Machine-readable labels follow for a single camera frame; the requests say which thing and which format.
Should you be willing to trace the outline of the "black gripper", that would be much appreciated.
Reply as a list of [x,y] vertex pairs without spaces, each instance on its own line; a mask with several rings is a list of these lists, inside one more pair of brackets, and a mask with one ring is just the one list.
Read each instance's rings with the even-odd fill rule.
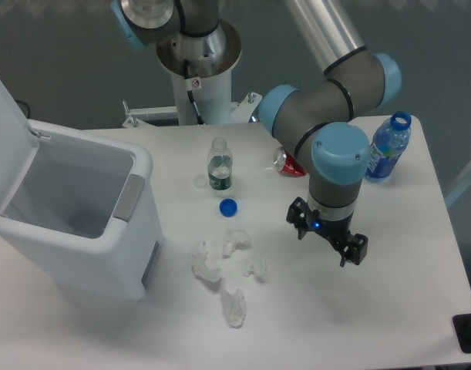
[[340,254],[339,265],[347,263],[360,265],[368,251],[368,238],[363,234],[352,234],[350,224],[355,211],[356,202],[344,207],[330,207],[308,198],[306,203],[297,197],[289,206],[286,221],[292,224],[302,240],[309,227],[309,210],[311,211],[311,229],[327,240]]

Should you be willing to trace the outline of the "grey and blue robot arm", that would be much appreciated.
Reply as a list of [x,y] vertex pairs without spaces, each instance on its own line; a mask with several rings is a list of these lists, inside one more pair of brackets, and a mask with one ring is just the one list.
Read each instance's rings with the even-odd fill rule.
[[[130,43],[156,45],[170,73],[182,125],[230,121],[231,92],[209,82],[229,75],[241,55],[241,38],[219,15],[216,1],[114,1]],[[368,239],[350,229],[368,165],[368,138],[351,121],[400,90],[402,76],[386,54],[371,54],[338,1],[289,1],[325,81],[308,93],[281,85],[257,107],[266,130],[309,175],[306,199],[288,208],[300,236],[314,232],[341,255],[360,264]]]

